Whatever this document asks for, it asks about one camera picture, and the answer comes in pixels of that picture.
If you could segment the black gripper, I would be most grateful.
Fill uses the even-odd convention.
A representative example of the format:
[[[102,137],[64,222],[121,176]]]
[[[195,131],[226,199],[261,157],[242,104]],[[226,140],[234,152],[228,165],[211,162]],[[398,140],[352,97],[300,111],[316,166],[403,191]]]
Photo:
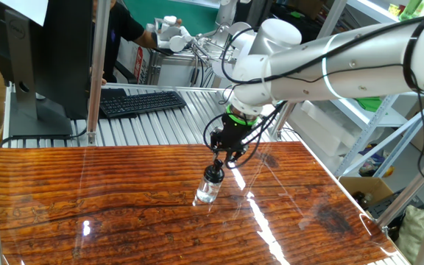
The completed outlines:
[[[229,166],[249,149],[249,146],[244,145],[242,141],[255,126],[257,118],[226,112],[220,120],[222,127],[215,127],[210,133],[213,163],[218,159],[221,151],[226,151],[225,165]]]

